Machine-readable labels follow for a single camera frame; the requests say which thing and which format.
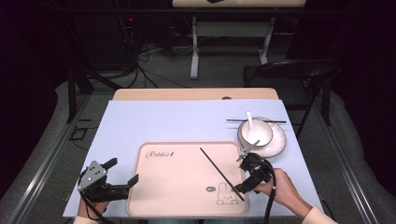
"white table leg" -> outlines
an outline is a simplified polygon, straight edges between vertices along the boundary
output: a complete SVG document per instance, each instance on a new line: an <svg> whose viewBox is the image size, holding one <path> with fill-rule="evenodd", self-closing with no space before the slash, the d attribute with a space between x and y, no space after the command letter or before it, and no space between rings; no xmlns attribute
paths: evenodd
<svg viewBox="0 0 396 224"><path fill-rule="evenodd" d="M267 34L265 35L264 44L262 45L262 49L259 49L260 61L262 62L262 64L268 63L267 51L268 51L268 47L270 46L274 25L275 25L275 18L271 18L269 22L269 27L267 29Z"/></svg>
<svg viewBox="0 0 396 224"><path fill-rule="evenodd" d="M191 79L198 78L198 36L197 36L197 19L192 17L192 61L191 61Z"/></svg>

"computer tower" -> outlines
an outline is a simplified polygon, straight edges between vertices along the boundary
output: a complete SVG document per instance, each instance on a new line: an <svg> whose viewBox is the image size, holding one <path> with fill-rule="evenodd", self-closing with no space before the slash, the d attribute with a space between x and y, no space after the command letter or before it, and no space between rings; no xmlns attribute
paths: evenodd
<svg viewBox="0 0 396 224"><path fill-rule="evenodd" d="M65 0L70 9L132 7L128 0ZM137 64L137 32L132 16L75 14L66 19L68 32L95 71L122 71Z"/></svg>

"cable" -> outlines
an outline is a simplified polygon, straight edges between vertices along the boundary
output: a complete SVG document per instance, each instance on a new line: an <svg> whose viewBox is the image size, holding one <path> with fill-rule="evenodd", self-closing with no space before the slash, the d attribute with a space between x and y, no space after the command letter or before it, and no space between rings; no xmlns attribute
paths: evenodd
<svg viewBox="0 0 396 224"><path fill-rule="evenodd" d="M183 17L183 18L184 18L184 21L186 22L187 26L189 27L189 29L190 29L190 31L191 31L191 33L192 33L192 29L191 29L191 27L190 27L189 22L187 21L186 17Z"/></svg>
<svg viewBox="0 0 396 224"><path fill-rule="evenodd" d="M197 43L197 45L201 44L202 42L204 42L204 41L207 40L207 39L211 39L211 37L207 37L207 36L206 36L206 37L203 37L202 40L199 41L199 42ZM190 49L190 50L187 51L187 52L178 52L176 49ZM188 54L188 53L190 53L190 52L192 51L192 45L190 45L190 46L172 47L172 50L173 50L173 52L176 53L176 54L185 55L185 54Z"/></svg>
<svg viewBox="0 0 396 224"><path fill-rule="evenodd" d="M132 80L131 84L129 84L126 88L129 89L134 85L134 82L137 79L137 75L139 74L139 69L136 68L136 74L134 75L134 79Z"/></svg>
<svg viewBox="0 0 396 224"><path fill-rule="evenodd" d="M120 74L115 74L115 75L110 75L110 76L106 76L106 75L102 74L102 76L109 80L112 80L112 79L117 79L117 78L121 78L121 77L126 77L129 74L131 74L134 70L135 70L135 67L125 68L122 71L122 73L120 73Z"/></svg>
<svg viewBox="0 0 396 224"><path fill-rule="evenodd" d="M85 171L83 171L83 172L79 175L79 177L78 177L78 184L81 183L81 179L82 179L82 177L87 173L87 170L88 170L88 168L87 168ZM87 197L86 197L85 194L83 193L83 190L79 192L79 195L81 196L82 201L84 201L84 203L85 203L86 206L87 206L86 209L87 209L88 218L90 218L91 220L95 220L95 221L99 221L99 220L100 220L100 221L102 221L103 223L106 223L106 224L115 224L115 223L112 222L111 220L109 220L109 219L103 217L102 214L100 214L100 213L96 210L96 208L93 207L93 205L88 201ZM90 207L91 210L99 217L98 219L93 219L93 218L90 217L90 213L88 212L88 207Z"/></svg>
<svg viewBox="0 0 396 224"><path fill-rule="evenodd" d="M67 220L66 220L66 222L64 222L64 224L67 224L67 223L69 223L71 220L73 220L73 218L69 218L69 219L67 219Z"/></svg>
<svg viewBox="0 0 396 224"><path fill-rule="evenodd" d="M98 127L91 127L91 128L79 128L79 130L75 130L73 133L72 133L72 136L74 136L76 133L80 133L80 132L84 132L83 130L85 130L85 131L87 131L87 130L89 130L89 129L97 129ZM84 150L87 150L87 151L89 151L89 149L88 148L85 148L85 147L82 147L82 146L79 146L76 142L75 142L75 139L73 139L73 138L70 138L69 139L72 143L73 143L73 145L75 145L76 147L79 147L79 148L81 148L81 149L84 149Z"/></svg>
<svg viewBox="0 0 396 224"><path fill-rule="evenodd" d="M146 54L150 54L153 51L157 51L157 50L162 50L163 48L158 48L156 47L156 44L147 44L147 46L145 46L145 49L141 49L141 51L143 51L142 53L140 53L138 56L143 56Z"/></svg>
<svg viewBox="0 0 396 224"><path fill-rule="evenodd" d="M267 166L270 169L271 176L273 178L273 187L271 189L270 197L268 199L267 208L265 209L265 216L264 216L264 224L268 224L269 218L270 218L270 213L271 213L271 208L272 208L275 196L276 196L276 175L275 175L274 169L271 166L269 166L267 163L262 163L262 164L264 164L265 166Z"/></svg>
<svg viewBox="0 0 396 224"><path fill-rule="evenodd" d="M142 69L143 69L145 72L147 72L147 73L149 73L149 74L151 74L151 75L154 75L154 76L156 76L156 77L160 77L160 78L163 78L163 79L165 79L165 80L168 80L168 81L170 81L170 82L172 82L172 83L178 85L179 87L190 88L189 86L183 86L183 85L181 85L181 84L179 84L179 83L177 83L177 82L175 82L175 81L173 81L173 80L171 80L171 79L169 79L169 78L167 78L167 77L162 77L162 76L160 76L160 75L156 75L156 74L154 74L154 73L150 73L149 71L147 71L147 70L144 69L144 68L142 68Z"/></svg>
<svg viewBox="0 0 396 224"><path fill-rule="evenodd" d="M139 55L137 55L137 59L140 61L140 62L143 62L143 63L146 63L146 62L148 62L149 61L149 53L151 52L151 50L149 50L149 47L146 47L146 49L140 49L140 51L142 51L142 53L140 53ZM143 60L143 59L141 59L140 57L141 56L143 56L143 55L147 55L147 59L146 60Z"/></svg>
<svg viewBox="0 0 396 224"><path fill-rule="evenodd" d="M159 89L159 87L157 86L157 84L155 84L155 82L153 80L151 80L145 73L145 70L141 67L138 66L138 68L140 69L140 71L143 73L143 75L145 76L145 87L146 87L146 79L151 82L151 84L153 84L157 89Z"/></svg>
<svg viewBox="0 0 396 224"><path fill-rule="evenodd" d="M326 206L327 210L329 211L330 217L332 218L332 220L335 221L335 217L334 217L334 214L332 213L332 209L330 209L330 206L325 201L326 198L321 193L318 193L318 196L320 198L320 201L323 202L323 204Z"/></svg>

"human arm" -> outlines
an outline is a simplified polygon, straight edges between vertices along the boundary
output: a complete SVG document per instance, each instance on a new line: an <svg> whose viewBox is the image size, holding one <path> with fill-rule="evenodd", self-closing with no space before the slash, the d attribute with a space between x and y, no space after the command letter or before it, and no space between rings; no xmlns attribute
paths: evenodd
<svg viewBox="0 0 396 224"><path fill-rule="evenodd" d="M335 223L332 219L323 214L316 207L312 207L298 193L289 176L282 169L274 169L276 175L276 196L275 201L280 203L302 218L304 224L310 223ZM255 190L270 195L273 186L273 179L266 184L260 184Z"/></svg>
<svg viewBox="0 0 396 224"><path fill-rule="evenodd" d="M109 202L104 203L91 203L91 205L102 215L108 206ZM75 219L75 224L96 224L95 221L99 217L91 210L89 206L85 204L85 202L80 199L78 206L78 213Z"/></svg>

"white spoon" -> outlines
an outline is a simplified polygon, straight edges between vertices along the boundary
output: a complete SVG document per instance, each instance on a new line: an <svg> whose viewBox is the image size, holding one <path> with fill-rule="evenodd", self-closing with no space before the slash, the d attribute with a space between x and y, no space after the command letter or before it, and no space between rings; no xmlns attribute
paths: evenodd
<svg viewBox="0 0 396 224"><path fill-rule="evenodd" d="M260 141L260 131L254 128L253 119L252 119L249 111L247 112L247 121L248 121L248 127L249 127L247 141L250 144L254 144L257 141Z"/></svg>

